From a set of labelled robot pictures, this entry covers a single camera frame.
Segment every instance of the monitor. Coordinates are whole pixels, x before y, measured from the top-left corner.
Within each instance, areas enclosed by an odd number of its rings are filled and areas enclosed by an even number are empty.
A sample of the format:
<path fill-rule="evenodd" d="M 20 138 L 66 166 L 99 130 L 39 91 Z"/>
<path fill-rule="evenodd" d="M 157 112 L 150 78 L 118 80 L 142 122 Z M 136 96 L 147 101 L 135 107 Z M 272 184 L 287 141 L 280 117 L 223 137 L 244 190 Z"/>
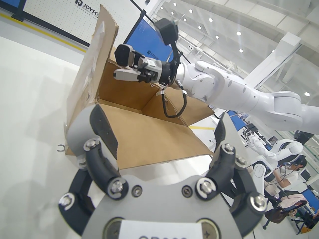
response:
<path fill-rule="evenodd" d="M 272 136 L 268 141 L 274 145 L 278 139 L 275 136 Z"/>
<path fill-rule="evenodd" d="M 253 123 L 249 123 L 246 125 L 246 128 L 249 129 L 252 132 L 256 132 L 258 131 L 258 128 L 253 124 Z"/>
<path fill-rule="evenodd" d="M 310 174 L 309 174 L 309 172 L 306 170 L 306 169 L 304 169 L 301 173 L 300 173 L 300 175 L 307 181 L 307 180 L 309 180 L 309 178 L 310 178 Z"/>

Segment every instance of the robotic arm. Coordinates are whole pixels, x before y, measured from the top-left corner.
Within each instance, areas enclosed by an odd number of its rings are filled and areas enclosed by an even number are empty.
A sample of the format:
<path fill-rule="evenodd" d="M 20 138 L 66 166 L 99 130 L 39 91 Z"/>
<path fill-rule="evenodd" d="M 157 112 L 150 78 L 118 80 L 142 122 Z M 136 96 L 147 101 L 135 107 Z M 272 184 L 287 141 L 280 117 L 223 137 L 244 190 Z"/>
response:
<path fill-rule="evenodd" d="M 319 134 L 319 107 L 302 104 L 300 96 L 294 92 L 260 92 L 230 70 L 222 70 L 204 61 L 189 65 L 179 63 L 175 43 L 177 25 L 161 19 L 154 26 L 165 45 L 171 44 L 173 61 L 167 63 L 147 58 L 129 45 L 120 45 L 115 51 L 116 61 L 118 65 L 130 68 L 116 70 L 115 79 L 181 88 L 184 96 L 188 94 L 208 105 L 256 115 L 270 128 Z"/>

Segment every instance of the person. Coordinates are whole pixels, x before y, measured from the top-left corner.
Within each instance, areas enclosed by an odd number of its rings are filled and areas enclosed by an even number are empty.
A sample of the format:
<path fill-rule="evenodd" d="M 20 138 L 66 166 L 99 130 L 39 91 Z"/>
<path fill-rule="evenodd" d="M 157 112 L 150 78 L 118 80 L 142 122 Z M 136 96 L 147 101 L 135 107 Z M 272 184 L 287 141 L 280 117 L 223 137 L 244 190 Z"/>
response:
<path fill-rule="evenodd" d="M 298 180 L 298 171 L 303 169 L 307 165 L 306 156 L 300 155 L 290 166 L 282 166 L 275 169 L 272 174 L 274 179 L 270 182 L 265 181 L 265 193 L 271 196 L 277 196 L 281 188 L 286 188 L 287 186 L 293 184 Z"/>

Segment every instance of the cardboard box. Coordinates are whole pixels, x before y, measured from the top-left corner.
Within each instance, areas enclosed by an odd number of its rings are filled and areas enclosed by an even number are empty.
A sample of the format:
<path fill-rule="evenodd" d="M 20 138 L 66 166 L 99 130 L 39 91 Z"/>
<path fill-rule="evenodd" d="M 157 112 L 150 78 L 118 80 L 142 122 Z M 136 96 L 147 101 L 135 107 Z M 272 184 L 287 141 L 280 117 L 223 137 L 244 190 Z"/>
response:
<path fill-rule="evenodd" d="M 213 114 L 203 102 L 187 98 L 183 114 L 174 119 L 163 112 L 159 86 L 113 78 L 116 65 L 113 43 L 118 26 L 101 6 L 94 38 L 67 99 L 67 124 L 88 105 L 99 103 L 118 140 L 117 164 L 120 169 L 178 160 L 211 151 L 188 127 Z M 183 106 L 180 90 L 165 89 L 169 115 Z"/>

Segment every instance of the white label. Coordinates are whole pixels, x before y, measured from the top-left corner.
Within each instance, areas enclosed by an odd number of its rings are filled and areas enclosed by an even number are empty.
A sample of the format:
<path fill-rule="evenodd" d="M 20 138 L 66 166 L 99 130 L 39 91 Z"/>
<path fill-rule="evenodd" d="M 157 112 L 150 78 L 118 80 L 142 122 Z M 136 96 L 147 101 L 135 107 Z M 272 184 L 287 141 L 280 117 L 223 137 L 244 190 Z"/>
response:
<path fill-rule="evenodd" d="M 155 62 L 154 62 L 153 60 L 151 60 L 151 59 L 147 59 L 147 63 L 148 63 L 148 65 L 149 65 L 150 67 L 156 67 Z"/>
<path fill-rule="evenodd" d="M 200 223 L 139 222 L 123 220 L 119 239 L 203 239 Z"/>

